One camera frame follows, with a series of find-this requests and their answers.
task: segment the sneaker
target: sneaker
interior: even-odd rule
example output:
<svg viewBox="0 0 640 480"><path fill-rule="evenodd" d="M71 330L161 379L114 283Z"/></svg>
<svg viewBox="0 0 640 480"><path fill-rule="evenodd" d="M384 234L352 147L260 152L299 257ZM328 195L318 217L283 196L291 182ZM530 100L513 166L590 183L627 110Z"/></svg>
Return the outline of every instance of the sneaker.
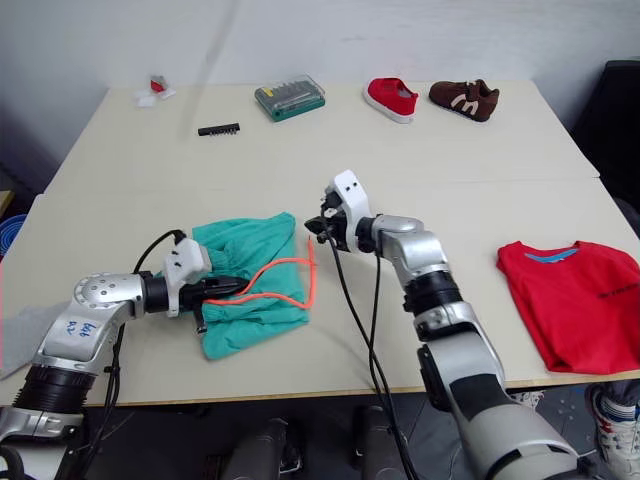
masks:
<svg viewBox="0 0 640 480"><path fill-rule="evenodd" d="M536 392L520 392L512 393L511 398L525 407L533 408L534 410L540 403L540 400L544 397L544 390L538 390Z"/></svg>
<svg viewBox="0 0 640 480"><path fill-rule="evenodd" d="M429 99L443 108L461 113L476 122L486 122L496 109L500 90L491 90L484 80L475 82L436 82Z"/></svg>
<svg viewBox="0 0 640 480"><path fill-rule="evenodd" d="M413 120L418 94L399 78L376 78L362 92L364 99L376 110L398 123Z"/></svg>
<svg viewBox="0 0 640 480"><path fill-rule="evenodd" d="M618 480L640 480L640 419L615 419L601 405L602 387L590 385L585 392L587 409L596 422L596 447Z"/></svg>

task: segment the orange string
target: orange string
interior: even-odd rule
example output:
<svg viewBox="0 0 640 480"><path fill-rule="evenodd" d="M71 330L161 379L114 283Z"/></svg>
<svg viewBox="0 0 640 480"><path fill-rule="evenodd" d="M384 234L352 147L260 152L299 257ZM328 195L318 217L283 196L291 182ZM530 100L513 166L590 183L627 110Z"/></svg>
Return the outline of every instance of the orange string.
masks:
<svg viewBox="0 0 640 480"><path fill-rule="evenodd" d="M258 270L258 272L253 276L253 278L251 279L251 281L247 284L247 286L241 291L238 292L236 295L245 295L250 289L251 287L253 287L253 285L256 283L256 281L258 280L258 278L260 278L260 275L262 275L266 270L268 270L271 267L275 267L276 265L280 265L282 263L301 263L303 265L309 265L309 274L311 275L311 280L310 280L310 285L309 285L309 299L307 300L306 303L300 303L297 300L291 298L291 297L287 297L286 295L283 295L281 293L275 293L275 292L264 292L264 293L251 293L248 294L242 298L237 298L234 300L205 300L203 303L209 303L211 305L239 305L241 303L244 302L248 302L249 300L253 300L256 298L277 298L280 300L284 300L285 302L290 303L291 305L301 308L303 310L307 310L309 308L311 308L313 306L313 302L315 301L316 298L316 264L315 264L315 257L313 255L313 242L311 240L311 237L308 238L307 240L307 248L309 250L309 258L298 258L298 257L293 257L293 258L278 258L277 260L274 260L273 262L269 262L267 263L264 267L262 267L260 270Z"/></svg>

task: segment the red t-shirt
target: red t-shirt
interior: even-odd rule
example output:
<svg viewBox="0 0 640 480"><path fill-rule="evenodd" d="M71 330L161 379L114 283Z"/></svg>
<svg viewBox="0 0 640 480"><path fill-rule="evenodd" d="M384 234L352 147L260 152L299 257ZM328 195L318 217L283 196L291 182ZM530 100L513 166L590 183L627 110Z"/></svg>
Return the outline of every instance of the red t-shirt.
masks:
<svg viewBox="0 0 640 480"><path fill-rule="evenodd" d="M596 243L498 250L498 268L544 363L556 372L640 368L640 269Z"/></svg>

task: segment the red shoe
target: red shoe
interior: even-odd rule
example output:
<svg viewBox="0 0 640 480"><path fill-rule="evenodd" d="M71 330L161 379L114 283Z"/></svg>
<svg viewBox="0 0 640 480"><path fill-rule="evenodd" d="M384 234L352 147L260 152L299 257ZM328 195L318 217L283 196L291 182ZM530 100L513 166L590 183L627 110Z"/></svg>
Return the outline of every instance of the red shoe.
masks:
<svg viewBox="0 0 640 480"><path fill-rule="evenodd" d="M398 123L413 120L418 94L413 93L399 78L375 78L362 92L364 99Z"/></svg>

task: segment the white wall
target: white wall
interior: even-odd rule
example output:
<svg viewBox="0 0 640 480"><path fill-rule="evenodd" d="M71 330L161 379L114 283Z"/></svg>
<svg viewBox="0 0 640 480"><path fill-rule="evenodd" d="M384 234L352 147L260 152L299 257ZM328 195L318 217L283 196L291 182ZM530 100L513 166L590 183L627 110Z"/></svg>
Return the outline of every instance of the white wall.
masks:
<svg viewBox="0 0 640 480"><path fill-rule="evenodd" d="M108 86L533 79L570 127L639 0L0 0L0 106L62 161Z"/></svg>

